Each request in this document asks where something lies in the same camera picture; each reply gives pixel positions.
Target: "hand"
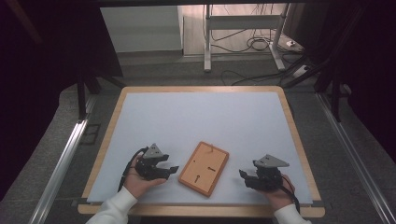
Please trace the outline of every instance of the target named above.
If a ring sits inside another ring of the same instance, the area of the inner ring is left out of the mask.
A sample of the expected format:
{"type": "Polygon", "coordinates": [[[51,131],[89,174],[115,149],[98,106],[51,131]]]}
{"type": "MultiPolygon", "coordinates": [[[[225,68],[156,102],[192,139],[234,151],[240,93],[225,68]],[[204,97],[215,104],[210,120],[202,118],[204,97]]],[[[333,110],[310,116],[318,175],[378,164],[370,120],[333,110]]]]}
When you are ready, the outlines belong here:
{"type": "MultiPolygon", "coordinates": [[[[294,192],[295,187],[291,184],[289,177],[287,175],[282,175],[282,176],[283,176],[282,178],[283,187],[288,189],[290,192],[294,192]]],[[[293,203],[290,196],[287,195],[281,189],[277,189],[276,191],[273,192],[264,192],[258,190],[258,192],[263,194],[265,197],[267,197],[268,201],[270,202],[271,206],[274,208],[275,211],[293,203]]]]}
{"type": "Polygon", "coordinates": [[[140,157],[141,155],[137,156],[132,161],[131,169],[129,169],[129,173],[126,176],[124,183],[124,187],[127,188],[136,199],[143,195],[149,188],[161,185],[166,182],[166,179],[145,180],[142,176],[140,176],[134,168],[136,166],[137,159],[140,157]]]}

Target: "metal rail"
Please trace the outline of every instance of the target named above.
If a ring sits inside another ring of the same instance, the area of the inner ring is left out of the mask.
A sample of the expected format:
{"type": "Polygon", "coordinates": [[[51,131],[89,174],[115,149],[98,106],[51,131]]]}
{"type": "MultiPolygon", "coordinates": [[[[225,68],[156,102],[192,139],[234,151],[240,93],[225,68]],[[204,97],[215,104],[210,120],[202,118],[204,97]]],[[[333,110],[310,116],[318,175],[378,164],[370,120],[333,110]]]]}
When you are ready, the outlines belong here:
{"type": "Polygon", "coordinates": [[[28,222],[29,224],[44,223],[44,221],[46,220],[50,208],[52,207],[53,201],[55,200],[55,197],[58,193],[58,190],[61,187],[62,182],[64,181],[64,176],[66,175],[70,162],[73,159],[73,155],[78,147],[79,140],[81,139],[81,136],[85,131],[95,103],[96,96],[90,96],[86,104],[87,115],[85,119],[76,124],[73,132],[71,133],[69,140],[64,147],[64,152],[58,160],[58,164],[56,165],[49,179],[49,182],[44,189],[43,194],[41,195],[40,201],[38,201],[35,211],[33,212],[28,222]]]}
{"type": "Polygon", "coordinates": [[[355,172],[361,180],[364,189],[369,195],[377,213],[381,217],[382,222],[389,224],[396,223],[394,212],[391,210],[388,201],[381,192],[381,189],[375,183],[366,166],[364,165],[364,162],[361,160],[358,151],[349,139],[342,123],[338,122],[332,115],[332,111],[329,109],[330,103],[327,100],[327,96],[325,95],[325,93],[317,93],[317,97],[338,139],[340,140],[341,145],[343,146],[346,154],[348,155],[348,158],[353,168],[355,169],[355,172]]]}

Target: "orange wooden board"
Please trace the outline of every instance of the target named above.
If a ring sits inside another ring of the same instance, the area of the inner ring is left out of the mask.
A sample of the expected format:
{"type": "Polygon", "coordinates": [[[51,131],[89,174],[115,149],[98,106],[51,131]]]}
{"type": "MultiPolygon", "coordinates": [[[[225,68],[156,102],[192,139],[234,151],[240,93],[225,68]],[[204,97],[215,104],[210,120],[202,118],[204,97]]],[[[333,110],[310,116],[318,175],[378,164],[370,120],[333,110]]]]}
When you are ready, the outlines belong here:
{"type": "Polygon", "coordinates": [[[227,163],[229,153],[200,142],[184,167],[178,181],[210,197],[227,163]]]}

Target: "cable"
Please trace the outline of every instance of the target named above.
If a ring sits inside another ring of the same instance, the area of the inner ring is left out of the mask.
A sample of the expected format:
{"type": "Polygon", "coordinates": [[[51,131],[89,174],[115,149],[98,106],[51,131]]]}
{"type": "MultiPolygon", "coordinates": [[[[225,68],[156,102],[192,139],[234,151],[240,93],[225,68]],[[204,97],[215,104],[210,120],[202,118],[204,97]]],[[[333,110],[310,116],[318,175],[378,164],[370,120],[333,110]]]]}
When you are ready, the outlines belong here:
{"type": "Polygon", "coordinates": [[[233,35],[240,34],[240,33],[244,32],[244,31],[246,31],[246,30],[247,30],[247,29],[241,30],[241,31],[238,31],[238,32],[233,33],[233,34],[231,34],[231,35],[226,35],[226,36],[224,36],[224,37],[222,37],[222,38],[219,38],[219,39],[215,39],[215,37],[213,37],[213,32],[212,32],[212,31],[210,31],[210,34],[211,34],[212,39],[213,39],[214,41],[220,41],[220,40],[226,39],[226,38],[228,38],[228,37],[231,37],[231,36],[233,36],[233,35]]]}
{"type": "Polygon", "coordinates": [[[118,190],[118,191],[121,190],[121,188],[122,188],[122,186],[123,186],[123,184],[124,184],[124,182],[125,182],[126,176],[127,176],[128,173],[129,173],[129,169],[132,168],[131,165],[132,165],[132,162],[134,161],[134,159],[137,157],[137,155],[139,155],[139,153],[141,153],[141,152],[145,153],[145,152],[147,152],[147,150],[148,150],[147,147],[145,147],[145,148],[140,148],[140,149],[132,156],[131,160],[126,164],[125,170],[124,170],[124,172],[122,173],[122,177],[121,177],[121,180],[120,180],[119,190],[118,190]]]}
{"type": "Polygon", "coordinates": [[[286,182],[288,182],[289,187],[290,187],[290,189],[291,189],[291,192],[294,193],[294,189],[293,189],[293,187],[291,186],[290,181],[289,181],[285,176],[282,176],[282,179],[284,179],[284,180],[286,180],[286,182]]]}
{"type": "Polygon", "coordinates": [[[262,38],[260,38],[260,37],[251,37],[251,38],[249,38],[249,39],[247,40],[247,48],[246,48],[246,49],[241,49],[241,50],[226,49],[226,48],[224,48],[224,47],[222,47],[222,46],[219,46],[219,45],[211,45],[211,46],[212,46],[212,47],[216,47],[216,48],[220,48],[220,49],[224,49],[224,50],[227,50],[227,51],[232,52],[232,53],[240,53],[240,52],[247,51],[247,50],[249,50],[249,49],[255,49],[255,50],[257,50],[257,51],[263,51],[263,50],[268,49],[268,47],[269,47],[268,42],[266,42],[264,39],[262,39],[262,38]],[[255,44],[255,43],[259,43],[259,42],[262,42],[262,43],[265,42],[267,45],[266,45],[264,48],[262,48],[262,49],[255,48],[255,47],[254,47],[254,44],[255,44]]]}
{"type": "Polygon", "coordinates": [[[293,74],[293,71],[294,71],[295,67],[296,67],[297,65],[299,65],[299,64],[302,64],[302,62],[304,62],[304,61],[306,60],[306,58],[307,58],[307,55],[306,55],[306,54],[303,54],[303,56],[302,56],[301,58],[299,58],[296,62],[292,63],[292,64],[290,65],[290,67],[288,68],[288,71],[291,71],[291,72],[289,72],[289,73],[286,74],[285,76],[281,77],[281,78],[279,79],[279,82],[277,83],[277,86],[281,87],[281,86],[282,86],[282,81],[283,81],[283,79],[285,79],[286,77],[288,77],[288,76],[290,76],[291,74],[293,74]]]}
{"type": "Polygon", "coordinates": [[[227,5],[224,5],[224,9],[227,11],[227,14],[228,15],[230,15],[230,12],[227,10],[227,7],[226,7],[227,5]]]}
{"type": "Polygon", "coordinates": [[[302,55],[302,53],[295,53],[295,52],[289,52],[289,53],[284,53],[284,54],[282,54],[282,59],[283,59],[283,61],[285,61],[286,63],[296,63],[297,61],[298,61],[298,59],[296,60],[296,61],[294,61],[294,62],[291,62],[291,61],[289,61],[289,59],[286,59],[285,58],[285,56],[287,56],[287,55],[302,55]]]}
{"type": "Polygon", "coordinates": [[[291,193],[290,190],[286,189],[283,186],[279,186],[279,188],[285,192],[289,197],[294,201],[294,204],[296,205],[297,212],[300,213],[300,202],[298,201],[297,197],[295,196],[294,192],[291,193]]]}
{"type": "Polygon", "coordinates": [[[205,35],[205,5],[203,5],[203,8],[202,8],[202,32],[204,33],[204,40],[206,40],[206,35],[205,35]]]}
{"type": "Polygon", "coordinates": [[[225,70],[225,71],[222,71],[221,75],[220,75],[221,81],[222,81],[224,86],[226,86],[224,78],[223,78],[225,73],[233,73],[233,74],[236,74],[237,76],[242,78],[241,80],[235,81],[234,83],[231,84],[231,86],[234,86],[234,85],[236,85],[236,84],[238,84],[240,82],[244,82],[244,81],[247,81],[247,80],[250,80],[250,81],[253,81],[253,82],[262,82],[264,80],[268,80],[268,79],[272,79],[272,78],[278,78],[281,75],[283,75],[284,72],[275,73],[275,74],[269,74],[269,75],[260,75],[260,76],[256,76],[256,77],[245,77],[245,76],[243,76],[243,75],[241,75],[241,74],[239,74],[239,73],[237,73],[235,71],[225,70]]]}

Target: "wooden table border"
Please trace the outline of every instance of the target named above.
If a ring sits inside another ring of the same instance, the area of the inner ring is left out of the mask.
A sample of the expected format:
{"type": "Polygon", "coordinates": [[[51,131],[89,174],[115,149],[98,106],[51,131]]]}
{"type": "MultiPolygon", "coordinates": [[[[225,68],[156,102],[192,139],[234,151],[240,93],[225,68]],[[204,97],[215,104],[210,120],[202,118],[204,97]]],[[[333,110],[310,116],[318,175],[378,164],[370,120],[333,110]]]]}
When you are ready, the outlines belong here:
{"type": "MultiPolygon", "coordinates": [[[[277,86],[238,86],[238,87],[223,87],[223,86],[172,86],[172,87],[126,87],[122,89],[120,98],[117,101],[111,120],[108,124],[105,137],[102,145],[96,156],[95,163],[92,167],[90,177],[87,181],[86,187],[82,194],[82,198],[88,198],[93,183],[99,174],[102,162],[106,155],[108,146],[110,144],[111,136],[115,130],[117,120],[119,119],[122,110],[123,102],[126,95],[130,92],[276,92],[279,96],[280,103],[282,104],[283,112],[285,113],[288,122],[290,133],[303,166],[308,187],[314,202],[321,202],[318,192],[318,187],[312,175],[308,159],[306,158],[303,144],[294,119],[291,115],[290,108],[286,99],[285,92],[277,86]]],[[[100,204],[79,204],[78,211],[81,214],[95,214],[99,209],[100,204]]],[[[303,217],[323,217],[325,209],[322,205],[311,206],[302,205],[301,214],[303,217]]],[[[271,217],[273,211],[269,205],[149,205],[137,204],[130,210],[130,215],[134,216],[178,216],[178,217],[271,217]]]]}

